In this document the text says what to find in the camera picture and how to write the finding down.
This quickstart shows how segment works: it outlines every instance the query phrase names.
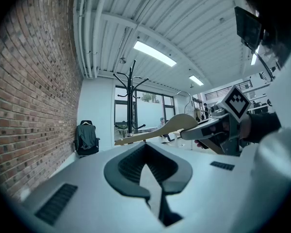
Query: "brick wall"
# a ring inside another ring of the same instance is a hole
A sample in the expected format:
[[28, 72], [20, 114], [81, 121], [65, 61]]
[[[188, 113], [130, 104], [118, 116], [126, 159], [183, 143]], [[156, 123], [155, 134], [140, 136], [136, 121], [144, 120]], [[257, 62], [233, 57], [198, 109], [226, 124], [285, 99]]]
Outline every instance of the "brick wall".
[[18, 0], [0, 26], [0, 188], [33, 190], [72, 153], [81, 72], [73, 0]]

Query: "ceiling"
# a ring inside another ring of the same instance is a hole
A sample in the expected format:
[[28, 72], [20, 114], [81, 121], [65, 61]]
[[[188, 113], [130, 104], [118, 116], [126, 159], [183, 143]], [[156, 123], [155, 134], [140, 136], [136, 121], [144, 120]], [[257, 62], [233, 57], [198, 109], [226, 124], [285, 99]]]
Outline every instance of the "ceiling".
[[[75, 42], [84, 76], [127, 74], [136, 60], [134, 76], [149, 78], [146, 84], [196, 94], [250, 75], [252, 55], [236, 34], [235, 6], [245, 7], [244, 1], [75, 0]], [[137, 40], [177, 64], [170, 67], [135, 50]], [[191, 75], [204, 85], [192, 82]]]

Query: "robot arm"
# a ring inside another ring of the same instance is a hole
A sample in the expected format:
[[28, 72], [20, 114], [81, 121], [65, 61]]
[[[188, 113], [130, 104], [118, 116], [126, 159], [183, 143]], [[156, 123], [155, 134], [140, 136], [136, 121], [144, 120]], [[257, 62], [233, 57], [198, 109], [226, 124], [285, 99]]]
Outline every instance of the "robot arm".
[[240, 122], [250, 107], [248, 98], [233, 86], [226, 96], [213, 107], [212, 119], [193, 129], [183, 130], [184, 140], [203, 140], [214, 137], [225, 154], [239, 154]]

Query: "white wall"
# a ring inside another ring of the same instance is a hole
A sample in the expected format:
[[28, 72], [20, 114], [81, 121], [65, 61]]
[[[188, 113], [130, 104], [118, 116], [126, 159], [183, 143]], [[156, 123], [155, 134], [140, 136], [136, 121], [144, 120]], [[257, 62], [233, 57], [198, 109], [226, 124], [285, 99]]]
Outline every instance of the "white wall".
[[114, 121], [113, 79], [98, 77], [84, 79], [78, 107], [78, 125], [82, 120], [91, 120], [100, 138], [99, 150], [111, 149]]

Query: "black vent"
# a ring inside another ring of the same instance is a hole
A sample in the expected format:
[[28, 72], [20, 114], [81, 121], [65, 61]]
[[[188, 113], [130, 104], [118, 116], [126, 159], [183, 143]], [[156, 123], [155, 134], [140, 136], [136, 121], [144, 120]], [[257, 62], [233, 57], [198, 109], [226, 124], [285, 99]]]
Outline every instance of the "black vent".
[[232, 171], [234, 166], [235, 166], [235, 165], [221, 163], [221, 162], [217, 162], [217, 161], [211, 162], [210, 165], [216, 166], [216, 167], [219, 167], [219, 168], [222, 168], [225, 170], [229, 170], [229, 171]]
[[46, 223], [54, 225], [77, 188], [75, 185], [63, 184], [35, 215]]
[[175, 161], [145, 146], [121, 160], [118, 168], [126, 179], [139, 184], [145, 164], [148, 165], [158, 183], [162, 183], [178, 170], [178, 165]]

